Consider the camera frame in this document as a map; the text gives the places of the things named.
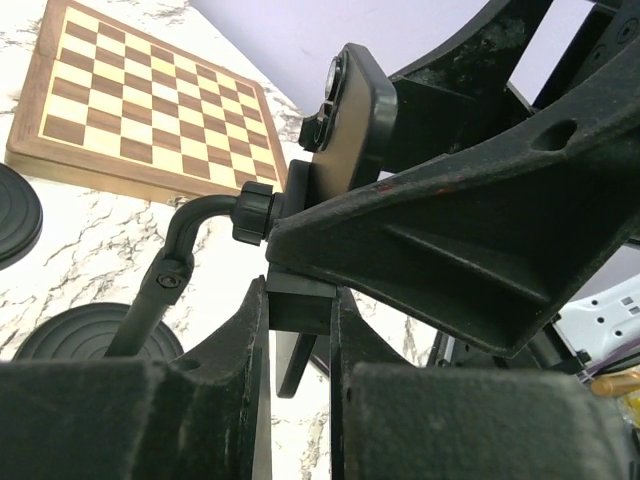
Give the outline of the black phone stand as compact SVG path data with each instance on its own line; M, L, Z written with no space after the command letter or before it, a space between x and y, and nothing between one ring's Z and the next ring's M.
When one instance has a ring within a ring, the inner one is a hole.
M130 303L162 246L174 212L167 205L32 179L43 206L36 247L1 273L1 357L11 359L44 320L92 302ZM231 223L202 225L190 284L165 317L190 349L238 308L265 273L264 250L234 241Z
M1 164L1 269L24 258L36 245L43 226L40 199L28 181Z

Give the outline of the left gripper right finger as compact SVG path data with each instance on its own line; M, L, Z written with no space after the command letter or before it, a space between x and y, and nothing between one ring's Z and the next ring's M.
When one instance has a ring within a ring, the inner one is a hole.
M572 376L418 368L361 317L331 311L335 479L626 479L630 432Z

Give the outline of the black phone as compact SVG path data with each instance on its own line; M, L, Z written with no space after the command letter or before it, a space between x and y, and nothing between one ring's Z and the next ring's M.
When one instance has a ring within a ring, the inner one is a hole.
M397 110L396 90L369 50L346 44L332 60L318 113L303 121L299 143L313 158L290 163L281 216L376 181ZM330 333L337 288L271 264L267 292L276 394L291 398L317 338Z

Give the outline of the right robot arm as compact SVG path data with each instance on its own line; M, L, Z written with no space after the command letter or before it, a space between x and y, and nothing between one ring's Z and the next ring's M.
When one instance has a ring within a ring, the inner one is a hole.
M554 103L280 223L268 258L496 354L546 323L594 360L639 334L639 284L576 292L639 218L639 37Z

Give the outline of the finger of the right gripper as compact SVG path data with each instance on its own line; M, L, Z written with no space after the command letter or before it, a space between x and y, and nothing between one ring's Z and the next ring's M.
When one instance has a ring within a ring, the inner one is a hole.
M639 225L639 53L500 135L276 223L266 256L518 352Z

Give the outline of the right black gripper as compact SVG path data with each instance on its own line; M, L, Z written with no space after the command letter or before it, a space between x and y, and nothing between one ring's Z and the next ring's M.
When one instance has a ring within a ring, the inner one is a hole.
M503 91L504 119L527 119L639 36L638 1L593 4L532 106L506 85L549 1L490 1L443 44L392 74L398 113L383 168L406 170L482 141Z

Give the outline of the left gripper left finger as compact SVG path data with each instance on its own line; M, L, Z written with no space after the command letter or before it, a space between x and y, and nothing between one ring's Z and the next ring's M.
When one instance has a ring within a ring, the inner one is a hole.
M24 360L1 367L5 479L268 479L268 298L182 357Z

